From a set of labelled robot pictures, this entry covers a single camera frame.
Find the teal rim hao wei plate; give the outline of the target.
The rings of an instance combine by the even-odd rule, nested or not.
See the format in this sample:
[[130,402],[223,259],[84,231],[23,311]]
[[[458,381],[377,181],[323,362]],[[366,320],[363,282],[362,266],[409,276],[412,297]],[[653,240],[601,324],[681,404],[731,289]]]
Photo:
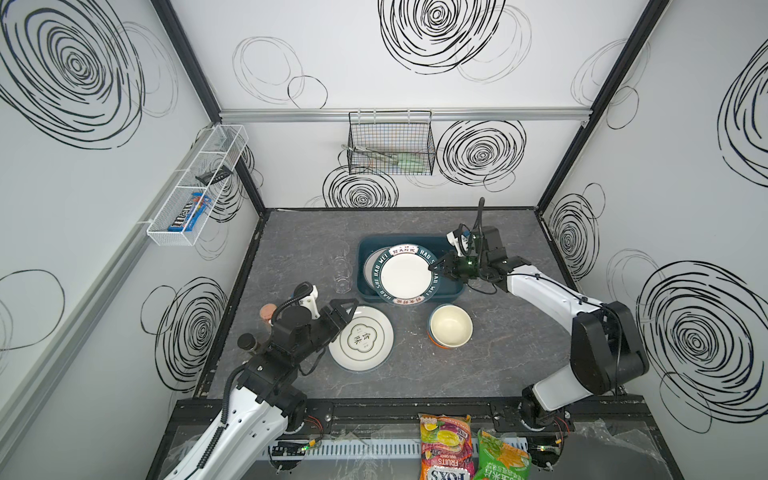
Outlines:
[[404,243],[391,246],[376,261],[373,290],[393,305],[424,303],[440,287],[440,276],[428,269],[436,260],[435,254],[421,245]]

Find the white plate red characters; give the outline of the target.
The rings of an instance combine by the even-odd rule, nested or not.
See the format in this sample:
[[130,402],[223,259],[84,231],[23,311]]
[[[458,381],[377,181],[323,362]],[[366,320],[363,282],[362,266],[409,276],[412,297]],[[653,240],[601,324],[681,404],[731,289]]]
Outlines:
[[365,260],[365,263],[363,265],[363,277],[366,281],[366,284],[373,288],[373,269],[376,264],[377,259],[386,251],[389,250],[389,247],[382,247],[378,250],[375,250],[372,252]]

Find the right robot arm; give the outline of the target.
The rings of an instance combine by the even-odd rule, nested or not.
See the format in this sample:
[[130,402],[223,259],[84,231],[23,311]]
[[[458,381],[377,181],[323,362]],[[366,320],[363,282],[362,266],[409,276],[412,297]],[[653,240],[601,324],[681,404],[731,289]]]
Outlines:
[[629,307],[586,296],[545,275],[528,260],[507,255],[499,231],[462,224],[446,235],[448,253],[430,266],[467,285],[482,280],[521,298],[570,335],[569,364],[526,387],[519,412],[530,430],[549,426],[563,409],[590,396],[616,393],[645,375],[650,361]]

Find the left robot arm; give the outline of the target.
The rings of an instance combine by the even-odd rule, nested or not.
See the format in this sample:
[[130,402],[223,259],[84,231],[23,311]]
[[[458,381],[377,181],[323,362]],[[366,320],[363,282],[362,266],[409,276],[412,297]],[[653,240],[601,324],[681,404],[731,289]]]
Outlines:
[[168,479],[240,479],[267,446],[305,417],[307,395],[294,386],[301,363],[351,323],[356,299],[312,309],[291,299],[276,309],[266,344],[225,382],[218,418]]

